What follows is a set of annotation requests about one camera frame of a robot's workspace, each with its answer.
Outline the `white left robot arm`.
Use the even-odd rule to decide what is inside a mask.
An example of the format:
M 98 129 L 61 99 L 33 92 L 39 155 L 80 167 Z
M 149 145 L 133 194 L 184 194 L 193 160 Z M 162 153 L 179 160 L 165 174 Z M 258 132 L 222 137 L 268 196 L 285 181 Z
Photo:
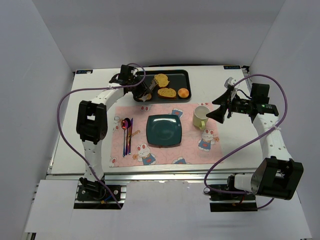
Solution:
M 136 67 L 142 68 L 136 63 L 123 64 L 120 73 L 109 81 L 107 89 L 101 89 L 101 93 L 93 99 L 79 103 L 76 132 L 81 139 L 86 160 L 82 183 L 100 182 L 104 177 L 102 141 L 108 132 L 107 112 L 111 106 L 128 92 L 142 101 L 146 101 L 147 95 L 151 93 L 150 87 L 145 83 L 146 74 L 138 75 Z

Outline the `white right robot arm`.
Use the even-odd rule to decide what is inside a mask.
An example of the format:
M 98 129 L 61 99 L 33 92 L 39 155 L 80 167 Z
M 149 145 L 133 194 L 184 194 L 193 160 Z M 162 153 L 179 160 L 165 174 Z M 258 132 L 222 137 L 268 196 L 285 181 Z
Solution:
M 212 103 L 218 109 L 207 117 L 219 123 L 230 118 L 232 113 L 248 115 L 259 138 L 262 163 L 254 173 L 235 173 L 228 177 L 221 191 L 228 194 L 246 194 L 290 200 L 300 182 L 304 168 L 293 160 L 288 152 L 280 128 L 279 112 L 269 103 L 269 85 L 254 83 L 249 99 L 237 95 L 236 86 L 226 85 L 226 92 Z

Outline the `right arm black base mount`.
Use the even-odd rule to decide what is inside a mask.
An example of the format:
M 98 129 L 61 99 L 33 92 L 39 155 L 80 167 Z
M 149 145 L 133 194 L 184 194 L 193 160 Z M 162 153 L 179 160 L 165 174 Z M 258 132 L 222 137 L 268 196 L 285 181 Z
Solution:
M 212 213 L 256 212 L 256 197 L 253 194 L 231 194 L 212 191 L 205 187 L 203 193 L 209 196 Z

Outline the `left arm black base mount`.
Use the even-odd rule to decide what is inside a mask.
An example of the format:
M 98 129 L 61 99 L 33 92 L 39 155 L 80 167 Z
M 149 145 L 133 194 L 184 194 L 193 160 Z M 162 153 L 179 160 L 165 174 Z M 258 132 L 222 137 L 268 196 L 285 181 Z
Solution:
M 75 210 L 120 210 L 125 202 L 127 187 L 120 184 L 106 186 L 113 196 L 100 182 L 87 181 L 81 177 L 78 181 L 73 208 Z

